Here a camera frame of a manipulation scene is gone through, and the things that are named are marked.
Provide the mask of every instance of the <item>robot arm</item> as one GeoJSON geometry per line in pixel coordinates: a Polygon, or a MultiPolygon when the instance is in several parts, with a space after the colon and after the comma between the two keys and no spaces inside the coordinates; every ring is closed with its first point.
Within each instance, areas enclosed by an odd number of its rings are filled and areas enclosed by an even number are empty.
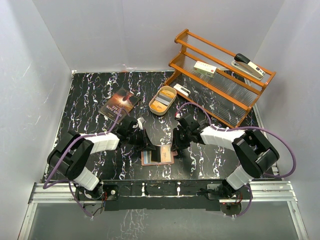
{"type": "Polygon", "coordinates": [[[243,185],[260,178],[279,159],[277,150],[259,130],[217,130],[207,123],[200,125],[190,114],[177,121],[172,151],[186,149],[190,142],[218,145],[235,151],[241,165],[216,190],[221,197],[231,198],[243,185]]]}
{"type": "MultiPolygon", "coordinates": [[[[113,132],[80,139],[67,153],[57,171],[69,181],[78,183],[77,188],[87,197],[98,199],[103,193],[103,182],[85,167],[90,154],[116,150],[122,144],[134,145],[138,151],[155,150],[146,130],[142,127],[142,121],[143,118],[136,120],[126,116],[113,132]]],[[[68,146],[80,135],[69,130],[52,150],[47,163],[54,168],[68,146]]]]}

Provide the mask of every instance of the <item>white object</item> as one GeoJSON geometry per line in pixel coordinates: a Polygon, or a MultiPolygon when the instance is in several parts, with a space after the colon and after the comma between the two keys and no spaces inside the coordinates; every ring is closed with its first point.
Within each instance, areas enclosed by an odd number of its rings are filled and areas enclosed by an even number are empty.
{"type": "Polygon", "coordinates": [[[143,123],[145,122],[146,120],[143,118],[143,117],[139,117],[137,119],[137,122],[138,122],[138,126],[139,128],[142,130],[144,127],[143,127],[143,123]]]}
{"type": "Polygon", "coordinates": [[[119,143],[119,138],[113,133],[108,133],[106,135],[100,136],[86,137],[85,139],[90,140],[94,143],[90,154],[106,150],[115,150],[119,143]]]}
{"type": "Polygon", "coordinates": [[[185,87],[181,86],[180,84],[174,85],[173,88],[175,90],[179,91],[181,94],[186,95],[187,97],[191,93],[188,89],[186,89],[185,87]]]}
{"type": "Polygon", "coordinates": [[[252,179],[254,178],[244,170],[242,165],[240,165],[226,178],[226,181],[234,190],[238,190],[243,185],[250,183],[252,179]]]}
{"type": "Polygon", "coordinates": [[[99,183],[99,179],[86,167],[74,181],[89,191],[92,191],[99,183]]]}
{"type": "Polygon", "coordinates": [[[234,151],[232,142],[236,138],[241,137],[244,133],[244,130],[217,131],[211,126],[207,126],[205,129],[203,129],[202,133],[200,133],[200,136],[204,144],[218,145],[234,151]]]}
{"type": "Polygon", "coordinates": [[[195,65],[193,66],[193,70],[199,74],[203,74],[212,78],[217,70],[217,67],[202,61],[196,61],[195,65]]]}

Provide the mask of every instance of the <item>card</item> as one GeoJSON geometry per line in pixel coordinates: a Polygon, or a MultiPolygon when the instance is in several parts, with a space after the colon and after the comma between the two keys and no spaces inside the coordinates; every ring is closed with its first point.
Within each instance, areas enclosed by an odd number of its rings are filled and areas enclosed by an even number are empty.
{"type": "MultiPolygon", "coordinates": [[[[115,121],[121,108],[129,113],[140,100],[139,97],[122,87],[99,109],[99,113],[115,121]]],[[[125,111],[121,111],[117,123],[120,123],[125,115],[125,111]]]]}
{"type": "Polygon", "coordinates": [[[157,145],[156,150],[142,151],[141,152],[141,164],[143,166],[148,165],[163,165],[173,164],[174,153],[171,152],[171,145],[157,145]]]}

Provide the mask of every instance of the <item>cable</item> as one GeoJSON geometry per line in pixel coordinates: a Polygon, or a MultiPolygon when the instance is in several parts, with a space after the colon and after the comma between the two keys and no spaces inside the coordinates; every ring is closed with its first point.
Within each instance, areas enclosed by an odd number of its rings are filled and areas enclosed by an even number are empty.
{"type": "Polygon", "coordinates": [[[251,202],[252,202],[252,198],[253,198],[253,196],[252,196],[252,190],[251,190],[251,188],[250,188],[248,185],[244,185],[244,187],[246,187],[247,189],[249,189],[249,192],[250,192],[249,203],[248,203],[248,206],[246,206],[245,210],[244,210],[243,212],[239,213],[238,215],[236,215],[236,217],[240,217],[240,216],[242,216],[243,214],[245,214],[245,213],[249,210],[249,208],[250,208],[250,206],[251,206],[251,202]]]}
{"type": "Polygon", "coordinates": [[[242,193],[240,193],[240,201],[237,202],[237,204],[241,203],[243,200],[243,196],[242,196],[242,193]]]}
{"type": "Polygon", "coordinates": [[[103,209],[105,209],[106,207],[106,201],[107,201],[107,193],[105,192],[103,195],[102,195],[102,206],[103,206],[103,209]]]}
{"type": "Polygon", "coordinates": [[[286,178],[286,177],[289,177],[290,175],[292,175],[294,173],[294,171],[296,170],[296,167],[297,167],[297,159],[296,159],[296,156],[294,154],[294,151],[293,149],[289,146],[289,144],[282,138],[280,137],[279,135],[267,130],[267,129],[264,129],[264,128],[261,128],[261,127],[257,127],[257,126],[242,126],[242,127],[237,127],[237,128],[232,128],[232,129],[226,129],[226,128],[219,128],[219,127],[216,127],[214,126],[212,123],[211,123],[211,119],[208,115],[208,113],[206,112],[206,110],[200,106],[199,104],[196,104],[194,102],[186,102],[184,104],[181,105],[181,107],[178,109],[178,111],[176,112],[177,114],[181,111],[181,109],[185,106],[185,105],[188,105],[188,104],[191,104],[191,105],[195,105],[197,106],[198,108],[200,108],[204,113],[205,115],[207,116],[207,118],[209,119],[209,124],[210,126],[214,129],[214,130],[217,130],[217,131],[221,131],[221,132],[232,132],[232,131],[237,131],[237,130],[253,130],[253,129],[256,129],[256,130],[260,130],[262,132],[266,132],[268,134],[270,134],[271,136],[274,136],[276,139],[278,139],[280,142],[283,143],[283,145],[285,145],[285,147],[288,149],[288,151],[290,152],[291,154],[291,157],[292,157],[292,169],[284,174],[284,175],[273,175],[273,174],[268,174],[268,173],[265,173],[264,175],[267,176],[267,177],[271,177],[271,178],[276,178],[276,179],[281,179],[281,178],[286,178]]]}
{"type": "Polygon", "coordinates": [[[197,106],[198,108],[200,108],[200,109],[204,112],[204,114],[206,115],[206,117],[208,118],[209,124],[210,124],[210,125],[212,124],[212,123],[211,123],[211,118],[210,118],[209,114],[206,112],[206,110],[205,110],[202,106],[200,106],[199,104],[196,104],[195,102],[185,102],[184,104],[181,105],[181,107],[179,107],[178,111],[177,111],[175,114],[180,113],[181,109],[182,109],[185,105],[189,105],[189,104],[194,105],[194,106],[197,106]]]}
{"type": "Polygon", "coordinates": [[[223,128],[217,128],[215,127],[214,125],[210,125],[213,129],[217,130],[217,131],[226,131],[226,132],[232,132],[232,131],[237,131],[237,130],[253,130],[253,129],[256,129],[256,130],[260,130],[262,132],[266,132],[268,134],[270,134],[271,136],[274,136],[276,139],[278,139],[280,142],[283,143],[283,145],[285,145],[285,147],[288,149],[288,151],[290,152],[291,154],[291,157],[292,157],[292,169],[284,174],[284,175],[272,175],[272,174],[268,174],[268,173],[265,173],[264,175],[267,176],[267,177],[271,177],[271,178],[277,178],[277,179],[281,179],[281,178],[286,178],[286,177],[289,177],[290,175],[292,175],[294,173],[294,171],[296,170],[296,167],[297,167],[297,159],[296,159],[296,156],[294,154],[294,151],[293,149],[289,146],[289,144],[282,138],[280,137],[279,135],[267,130],[267,129],[264,129],[264,128],[261,128],[261,127],[257,127],[257,126],[242,126],[242,127],[237,127],[237,128],[232,128],[232,129],[223,129],[223,128]]]}
{"type": "Polygon", "coordinates": [[[87,214],[89,217],[93,218],[94,216],[88,212],[82,205],[81,203],[79,202],[79,200],[76,198],[75,194],[74,194],[74,191],[72,191],[72,188],[71,188],[71,181],[69,181],[69,190],[70,190],[70,193],[73,197],[73,199],[75,200],[75,202],[79,205],[79,207],[82,209],[82,211],[87,214]]]}
{"type": "Polygon", "coordinates": [[[95,214],[96,214],[100,209],[103,209],[103,207],[99,207],[97,210],[95,210],[95,212],[92,214],[92,216],[95,216],[95,214]]]}
{"type": "Polygon", "coordinates": [[[56,185],[56,184],[60,184],[60,183],[65,183],[65,182],[68,182],[69,180],[67,178],[64,178],[64,179],[60,179],[60,180],[57,180],[51,184],[49,184],[46,188],[43,188],[43,189],[48,189],[50,187],[52,187],[53,185],[56,185]]]}

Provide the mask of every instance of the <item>small box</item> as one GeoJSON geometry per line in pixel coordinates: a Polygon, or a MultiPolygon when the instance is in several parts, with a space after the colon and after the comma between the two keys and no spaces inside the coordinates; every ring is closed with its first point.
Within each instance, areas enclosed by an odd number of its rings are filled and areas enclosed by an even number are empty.
{"type": "Polygon", "coordinates": [[[211,78],[214,76],[216,69],[216,66],[212,66],[202,61],[196,61],[195,65],[193,66],[193,70],[195,70],[197,73],[206,75],[211,78]]]}

